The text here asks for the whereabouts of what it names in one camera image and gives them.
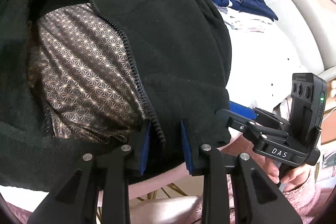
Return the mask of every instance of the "navy blue clothing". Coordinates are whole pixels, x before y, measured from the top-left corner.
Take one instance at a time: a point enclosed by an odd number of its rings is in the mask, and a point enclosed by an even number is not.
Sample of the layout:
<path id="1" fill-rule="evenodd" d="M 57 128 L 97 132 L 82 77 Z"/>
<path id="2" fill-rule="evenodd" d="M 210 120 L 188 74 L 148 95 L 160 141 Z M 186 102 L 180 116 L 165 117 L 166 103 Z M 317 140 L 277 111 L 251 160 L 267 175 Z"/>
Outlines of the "navy blue clothing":
<path id="1" fill-rule="evenodd" d="M 272 21 L 278 20 L 277 15 L 269 8 L 264 0 L 212 0 L 220 7 L 227 7 L 229 1 L 232 2 L 231 8 L 249 14 L 264 16 Z"/>

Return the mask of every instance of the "geometric star pattern fabric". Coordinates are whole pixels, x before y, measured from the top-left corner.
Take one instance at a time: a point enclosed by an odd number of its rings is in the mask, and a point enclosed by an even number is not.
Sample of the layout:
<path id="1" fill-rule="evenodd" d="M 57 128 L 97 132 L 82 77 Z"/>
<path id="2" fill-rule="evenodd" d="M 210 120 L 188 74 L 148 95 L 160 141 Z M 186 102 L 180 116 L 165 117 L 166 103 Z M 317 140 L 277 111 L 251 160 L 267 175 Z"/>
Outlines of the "geometric star pattern fabric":
<path id="1" fill-rule="evenodd" d="M 123 142 L 146 118 L 122 38 L 89 4 L 39 19 L 39 54 L 28 83 L 42 87 L 55 137 Z"/>

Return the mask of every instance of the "black zip-up hoodie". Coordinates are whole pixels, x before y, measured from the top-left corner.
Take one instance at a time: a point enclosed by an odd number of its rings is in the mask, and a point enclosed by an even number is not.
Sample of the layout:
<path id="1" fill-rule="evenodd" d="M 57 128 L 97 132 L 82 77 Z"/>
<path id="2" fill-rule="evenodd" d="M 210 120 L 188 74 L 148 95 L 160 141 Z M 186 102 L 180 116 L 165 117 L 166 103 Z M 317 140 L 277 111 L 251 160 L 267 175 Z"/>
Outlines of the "black zip-up hoodie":
<path id="1" fill-rule="evenodd" d="M 141 179 L 184 161 L 181 119 L 204 142 L 230 140 L 214 113 L 229 108 L 231 43 L 210 0 L 0 0 L 0 185 L 49 191 L 83 154 L 121 144 L 54 138 L 48 107 L 27 84 L 28 21 L 87 2 L 118 28 L 154 125 Z"/>

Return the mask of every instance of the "zipper teeth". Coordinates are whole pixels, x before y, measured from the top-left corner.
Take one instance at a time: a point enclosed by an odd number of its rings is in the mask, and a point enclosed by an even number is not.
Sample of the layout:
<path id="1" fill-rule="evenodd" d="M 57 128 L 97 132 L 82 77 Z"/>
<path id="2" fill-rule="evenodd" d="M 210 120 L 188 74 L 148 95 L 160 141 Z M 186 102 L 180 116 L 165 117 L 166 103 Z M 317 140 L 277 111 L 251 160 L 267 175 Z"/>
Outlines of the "zipper teeth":
<path id="1" fill-rule="evenodd" d="M 102 19 L 104 19 L 106 22 L 108 22 L 112 28 L 117 32 L 117 34 L 119 36 L 121 36 L 123 42 L 124 42 L 124 46 L 125 46 L 125 50 L 127 53 L 127 58 L 128 61 L 130 63 L 134 78 L 135 78 L 135 83 L 136 86 L 139 90 L 139 94 L 140 94 L 140 98 L 143 101 L 143 104 L 145 106 L 145 110 L 146 110 L 146 114 L 149 115 L 150 120 L 152 121 L 152 124 L 154 125 L 154 128 L 156 130 L 156 133 L 160 139 L 160 141 L 162 143 L 165 142 L 165 136 L 163 133 L 163 130 L 161 128 L 160 122 L 158 120 L 157 114 L 155 113 L 154 107 L 151 103 L 151 101 L 148 98 L 147 93 L 145 92 L 145 89 L 143 87 L 141 78 L 140 78 L 140 74 L 137 68 L 137 64 L 135 62 L 135 59 L 133 58 L 133 51 L 130 45 L 130 42 L 128 40 L 127 35 L 125 34 L 125 32 L 119 28 L 118 25 L 116 25 L 115 23 L 113 23 L 108 17 L 104 16 L 95 6 L 93 0 L 89 0 L 91 8 L 93 9 L 93 11 L 95 12 L 96 15 L 98 15 L 99 17 L 101 17 Z"/>

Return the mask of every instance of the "silver screw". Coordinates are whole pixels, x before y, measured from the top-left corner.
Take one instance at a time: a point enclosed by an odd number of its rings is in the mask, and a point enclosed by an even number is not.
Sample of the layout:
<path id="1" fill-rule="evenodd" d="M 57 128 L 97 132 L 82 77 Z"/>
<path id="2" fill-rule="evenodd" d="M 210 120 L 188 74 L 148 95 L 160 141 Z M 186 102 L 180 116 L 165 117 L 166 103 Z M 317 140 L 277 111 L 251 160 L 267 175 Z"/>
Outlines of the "silver screw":
<path id="1" fill-rule="evenodd" d="M 202 144 L 201 148 L 204 151 L 209 151 L 209 150 L 211 150 L 211 145 L 209 145 L 209 144 Z"/>
<path id="2" fill-rule="evenodd" d="M 128 145 L 128 144 L 124 144 L 124 145 L 121 147 L 121 150 L 123 150 L 124 152 L 127 152 L 127 151 L 131 150 L 131 146 Z"/>
<path id="3" fill-rule="evenodd" d="M 85 161 L 92 160 L 92 154 L 87 153 L 87 154 L 83 155 L 83 160 L 85 160 Z"/>
<path id="4" fill-rule="evenodd" d="M 240 158 L 242 160 L 249 160 L 250 159 L 250 155 L 248 153 L 241 153 L 240 154 Z"/>

